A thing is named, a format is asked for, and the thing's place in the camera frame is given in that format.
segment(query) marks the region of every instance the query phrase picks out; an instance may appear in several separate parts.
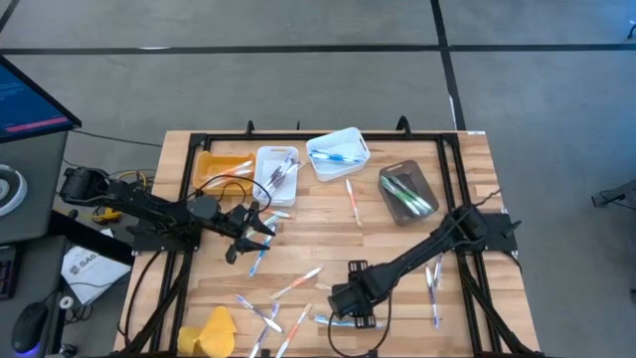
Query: black desk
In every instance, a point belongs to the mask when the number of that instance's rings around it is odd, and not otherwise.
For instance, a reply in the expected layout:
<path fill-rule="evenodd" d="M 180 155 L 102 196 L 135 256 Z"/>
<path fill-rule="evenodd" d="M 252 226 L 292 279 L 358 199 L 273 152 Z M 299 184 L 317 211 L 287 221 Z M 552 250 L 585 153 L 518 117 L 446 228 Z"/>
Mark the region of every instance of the black desk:
<path fill-rule="evenodd" d="M 0 164 L 18 170 L 28 185 L 24 202 L 0 217 L 0 245 L 47 233 L 66 145 L 66 132 L 0 144 Z"/>
<path fill-rule="evenodd" d="M 65 253 L 66 240 L 64 237 L 47 237 L 30 240 L 20 245 L 23 246 L 22 262 L 18 272 L 18 285 L 13 298 L 0 301 L 0 357 L 24 357 L 17 355 L 11 348 L 11 331 L 13 323 L 27 304 L 43 300 L 49 293 L 60 287 L 60 270 L 62 258 Z M 45 329 L 42 332 L 40 345 L 37 352 L 29 355 L 29 358 L 44 357 L 49 349 L 57 349 L 54 344 L 49 344 L 54 339 L 58 314 L 58 303 L 61 296 L 54 294 L 47 300 L 49 317 Z"/>

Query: wooden table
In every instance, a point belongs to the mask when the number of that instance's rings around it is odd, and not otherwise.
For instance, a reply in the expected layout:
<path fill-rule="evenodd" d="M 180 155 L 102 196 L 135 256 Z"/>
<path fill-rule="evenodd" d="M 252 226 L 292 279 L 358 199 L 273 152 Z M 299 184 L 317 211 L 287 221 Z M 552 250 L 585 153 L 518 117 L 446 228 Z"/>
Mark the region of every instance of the wooden table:
<path fill-rule="evenodd" d="M 169 131 L 166 134 L 153 188 L 155 195 L 168 200 L 177 199 L 190 134 L 190 131 Z M 488 140 L 483 133 L 459 132 L 458 137 L 470 195 L 473 202 L 478 202 L 499 188 Z M 233 266 L 228 265 L 224 254 L 229 240 L 214 233 L 204 233 L 200 250 L 194 254 L 183 324 L 201 327 L 214 307 L 227 306 L 238 328 L 233 355 L 245 356 L 263 328 L 263 323 L 236 303 L 236 293 L 269 311 L 269 297 L 274 292 L 322 265 L 324 269 L 317 277 L 281 298 L 277 321 L 283 328 L 289 329 L 307 302 L 313 303 L 313 314 L 331 313 L 326 299 L 330 293 L 329 287 L 334 283 L 346 282 L 347 261 L 364 259 L 370 264 L 390 261 L 437 228 L 447 208 L 435 144 L 425 141 L 369 141 L 367 144 L 372 152 L 370 162 L 363 170 L 348 176 L 358 199 L 364 228 L 360 229 L 355 224 L 344 178 L 319 182 L 309 164 L 299 173 L 296 203 L 288 210 L 293 219 L 282 221 L 278 226 L 272 249 L 265 256 L 255 278 L 247 276 L 255 254 L 239 256 Z M 304 141 L 215 141 L 212 152 L 246 154 L 256 152 L 262 145 L 293 145 L 298 148 L 301 159 L 308 160 Z M 461 203 L 452 155 L 448 152 L 453 191 L 457 196 L 455 200 Z M 378 172 L 383 167 L 407 159 L 419 164 L 440 208 L 425 221 L 398 227 L 378 191 Z M 236 199 L 223 203 L 224 209 L 234 204 Z M 483 212 L 499 212 L 503 207 L 502 198 L 496 196 L 481 209 Z M 132 288 L 150 257 L 150 254 L 144 254 L 135 261 L 122 322 Z M 155 261 L 141 283 L 140 293 L 134 303 L 132 333 L 143 326 L 157 305 L 165 258 L 166 254 L 162 254 Z M 539 349 L 519 269 L 503 254 L 485 253 L 484 260 L 495 307 L 522 342 L 532 349 Z M 175 274 L 180 264 L 177 261 Z M 471 355 L 457 261 L 453 253 L 447 253 L 444 258 L 443 279 L 438 295 L 440 330 L 435 330 L 432 325 L 432 310 L 423 268 L 416 269 L 399 282 L 393 300 L 391 332 L 380 349 L 381 356 Z M 477 304 L 476 307 L 482 344 L 485 350 L 489 350 L 483 313 Z M 376 316 L 379 321 L 386 320 L 386 302 L 377 306 Z M 162 349 L 168 345 L 172 317 L 171 309 L 164 322 Z M 382 335 L 382 331 L 351 328 L 335 328 L 333 333 L 336 346 L 349 354 L 366 352 Z M 334 356 L 326 334 L 325 325 L 305 321 L 292 341 L 287 356 Z M 275 353 L 283 339 L 282 335 L 270 334 L 264 348 L 270 348 Z M 119 335 L 115 349 L 121 349 L 122 346 L 123 339 Z"/>

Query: white box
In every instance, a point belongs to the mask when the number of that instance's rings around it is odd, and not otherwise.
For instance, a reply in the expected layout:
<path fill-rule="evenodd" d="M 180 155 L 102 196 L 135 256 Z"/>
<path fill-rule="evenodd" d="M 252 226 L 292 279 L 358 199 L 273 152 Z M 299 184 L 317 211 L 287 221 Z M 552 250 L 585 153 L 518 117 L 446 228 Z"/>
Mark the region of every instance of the white box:
<path fill-rule="evenodd" d="M 256 168 L 254 171 L 254 181 L 264 185 L 269 176 L 282 163 L 287 154 L 291 152 L 294 159 L 298 160 L 298 149 L 292 146 L 263 146 L 256 152 Z M 296 186 L 298 183 L 298 173 L 288 174 L 285 180 L 271 195 L 272 206 L 292 206 L 296 202 Z M 267 200 L 259 200 L 260 188 L 254 185 L 252 195 L 261 205 L 266 205 Z"/>
<path fill-rule="evenodd" d="M 371 152 L 365 139 L 362 137 L 362 133 L 358 128 L 350 127 L 342 130 L 335 131 L 326 135 L 319 136 L 307 141 L 307 153 L 313 149 L 324 150 L 330 153 L 337 153 L 342 155 L 350 155 L 362 157 L 365 160 L 359 164 L 344 164 L 323 160 L 311 160 L 311 164 L 316 171 L 316 176 L 320 181 L 329 181 L 336 179 L 343 175 L 357 172 L 367 165 L 369 158 L 371 158 Z"/>

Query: computer monitor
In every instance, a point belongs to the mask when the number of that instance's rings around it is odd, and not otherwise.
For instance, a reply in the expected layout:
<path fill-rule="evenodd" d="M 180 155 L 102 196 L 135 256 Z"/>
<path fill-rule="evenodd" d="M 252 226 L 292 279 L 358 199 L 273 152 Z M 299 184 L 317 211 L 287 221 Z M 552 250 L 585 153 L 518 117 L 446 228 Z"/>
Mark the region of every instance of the computer monitor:
<path fill-rule="evenodd" d="M 77 117 L 0 56 L 0 143 L 79 126 Z"/>

